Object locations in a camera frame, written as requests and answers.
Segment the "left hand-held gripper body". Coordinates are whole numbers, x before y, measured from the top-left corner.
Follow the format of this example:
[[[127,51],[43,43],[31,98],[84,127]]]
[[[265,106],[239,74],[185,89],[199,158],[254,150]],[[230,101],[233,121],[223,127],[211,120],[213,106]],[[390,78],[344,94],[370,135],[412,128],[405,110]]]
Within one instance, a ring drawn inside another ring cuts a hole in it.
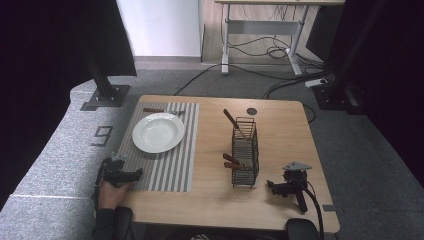
[[[111,183],[115,187],[121,187],[124,177],[130,176],[123,171],[126,157],[112,152],[101,164],[100,179]]]

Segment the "black metal stand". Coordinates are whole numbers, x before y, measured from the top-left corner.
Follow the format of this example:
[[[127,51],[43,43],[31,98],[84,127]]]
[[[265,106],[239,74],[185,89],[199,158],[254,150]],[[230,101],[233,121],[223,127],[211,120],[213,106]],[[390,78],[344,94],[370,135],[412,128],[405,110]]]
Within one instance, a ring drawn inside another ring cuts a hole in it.
[[[363,115],[364,96],[354,77],[355,67],[371,30],[383,11],[387,0],[346,0],[325,64],[327,84],[313,87],[321,110],[346,111]]]
[[[130,87],[112,85],[90,54],[87,55],[86,62],[96,84],[96,90],[90,100],[82,105],[81,111],[96,111],[99,107],[121,107]]]

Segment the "black curtain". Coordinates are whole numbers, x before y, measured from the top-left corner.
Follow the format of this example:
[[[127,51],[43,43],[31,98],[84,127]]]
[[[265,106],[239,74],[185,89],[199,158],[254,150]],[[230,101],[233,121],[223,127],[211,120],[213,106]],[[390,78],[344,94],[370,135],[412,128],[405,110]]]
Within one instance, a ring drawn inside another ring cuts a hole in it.
[[[306,47],[330,60],[342,6],[320,6]],[[387,0],[355,67],[364,114],[424,187],[424,0]]]
[[[0,210],[95,70],[136,74],[118,0],[0,0]]]

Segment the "white-framed desk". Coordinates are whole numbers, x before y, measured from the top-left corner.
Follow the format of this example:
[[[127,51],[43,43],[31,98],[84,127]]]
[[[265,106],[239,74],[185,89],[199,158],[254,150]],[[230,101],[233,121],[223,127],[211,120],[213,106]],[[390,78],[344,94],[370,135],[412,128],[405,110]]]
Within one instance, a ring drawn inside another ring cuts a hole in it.
[[[223,53],[221,58],[221,73],[229,73],[229,36],[241,35],[283,35],[291,36],[292,43],[286,50],[292,70],[296,76],[301,76],[302,71],[298,63],[296,49],[305,24],[310,6],[342,6],[345,0],[214,0],[221,4],[226,11]],[[230,18],[232,5],[290,5],[302,6],[303,13],[295,21],[265,21],[265,20],[234,20]]]

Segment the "white power strip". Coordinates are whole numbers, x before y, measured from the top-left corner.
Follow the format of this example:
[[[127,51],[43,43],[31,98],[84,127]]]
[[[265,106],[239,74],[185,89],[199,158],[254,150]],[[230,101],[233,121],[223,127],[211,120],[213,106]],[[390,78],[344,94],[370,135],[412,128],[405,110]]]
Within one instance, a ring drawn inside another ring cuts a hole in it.
[[[326,79],[320,78],[320,79],[306,81],[305,87],[311,88],[311,87],[314,87],[314,86],[319,86],[319,85],[323,85],[323,84],[327,84],[327,83],[328,83],[328,81]]]

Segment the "person's left hand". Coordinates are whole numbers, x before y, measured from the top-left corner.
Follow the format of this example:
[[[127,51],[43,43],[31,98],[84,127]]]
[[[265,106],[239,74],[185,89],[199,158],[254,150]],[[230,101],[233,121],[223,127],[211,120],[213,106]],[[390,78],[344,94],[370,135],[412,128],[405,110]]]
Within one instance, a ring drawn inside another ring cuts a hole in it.
[[[98,209],[116,209],[131,187],[132,183],[115,187],[107,181],[102,181],[99,186]]]

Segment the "white panel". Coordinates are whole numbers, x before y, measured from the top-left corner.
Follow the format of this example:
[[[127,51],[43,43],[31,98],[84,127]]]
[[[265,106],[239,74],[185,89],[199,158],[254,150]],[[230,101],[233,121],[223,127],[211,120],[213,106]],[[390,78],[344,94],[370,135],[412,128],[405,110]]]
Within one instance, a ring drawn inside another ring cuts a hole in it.
[[[200,0],[117,0],[137,57],[200,57]]]

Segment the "wooden-handled knife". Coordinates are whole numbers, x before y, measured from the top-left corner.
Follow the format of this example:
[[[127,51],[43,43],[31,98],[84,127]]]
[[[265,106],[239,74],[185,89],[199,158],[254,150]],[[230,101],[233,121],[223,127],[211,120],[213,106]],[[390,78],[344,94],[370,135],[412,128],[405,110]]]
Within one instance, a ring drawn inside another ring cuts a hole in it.
[[[224,115],[229,119],[229,121],[232,123],[233,127],[241,134],[241,136],[246,140],[250,141],[250,139],[241,131],[240,126],[236,122],[236,120],[232,117],[232,115],[229,113],[227,109],[223,109]]]

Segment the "wooden-handled fork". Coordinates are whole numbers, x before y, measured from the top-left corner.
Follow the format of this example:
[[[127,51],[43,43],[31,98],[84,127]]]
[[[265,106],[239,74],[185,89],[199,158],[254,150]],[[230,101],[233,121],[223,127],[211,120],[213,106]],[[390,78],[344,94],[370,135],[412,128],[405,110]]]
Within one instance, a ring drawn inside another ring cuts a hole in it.
[[[164,109],[156,109],[156,108],[143,108],[143,112],[149,112],[149,113],[168,113],[173,114],[176,116],[182,115],[185,113],[185,110],[164,110]]]

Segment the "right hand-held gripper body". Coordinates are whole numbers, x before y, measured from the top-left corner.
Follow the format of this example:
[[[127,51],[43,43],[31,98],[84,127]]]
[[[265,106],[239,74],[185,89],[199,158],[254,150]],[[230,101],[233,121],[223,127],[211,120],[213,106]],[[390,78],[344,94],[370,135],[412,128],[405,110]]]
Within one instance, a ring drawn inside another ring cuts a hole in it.
[[[308,211],[303,191],[307,189],[307,171],[309,169],[311,166],[299,162],[292,162],[283,167],[285,183],[282,184],[282,196],[288,197],[290,194],[294,194],[302,213]]]

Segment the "grey striped placemat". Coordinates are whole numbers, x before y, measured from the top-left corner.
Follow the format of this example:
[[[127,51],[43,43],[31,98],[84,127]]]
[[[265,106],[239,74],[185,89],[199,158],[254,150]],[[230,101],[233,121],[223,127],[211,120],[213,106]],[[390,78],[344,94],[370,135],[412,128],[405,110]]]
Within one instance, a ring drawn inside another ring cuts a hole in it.
[[[126,172],[143,168],[141,179],[133,186],[135,191],[191,191],[199,107],[198,103],[180,102],[139,102],[136,105],[118,150],[119,155],[126,157]],[[143,108],[185,110],[184,114],[177,116],[185,126],[185,133],[174,148],[162,153],[147,153],[135,146],[132,140],[133,128],[144,117],[155,114],[143,112]]]

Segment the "white round plate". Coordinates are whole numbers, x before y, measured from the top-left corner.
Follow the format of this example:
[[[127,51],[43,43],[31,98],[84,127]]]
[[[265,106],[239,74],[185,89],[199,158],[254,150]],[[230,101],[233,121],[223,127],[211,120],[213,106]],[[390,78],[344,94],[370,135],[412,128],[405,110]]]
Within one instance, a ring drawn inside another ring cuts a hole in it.
[[[147,153],[162,153],[174,148],[183,138],[182,120],[170,113],[155,113],[141,119],[133,128],[135,146]]]

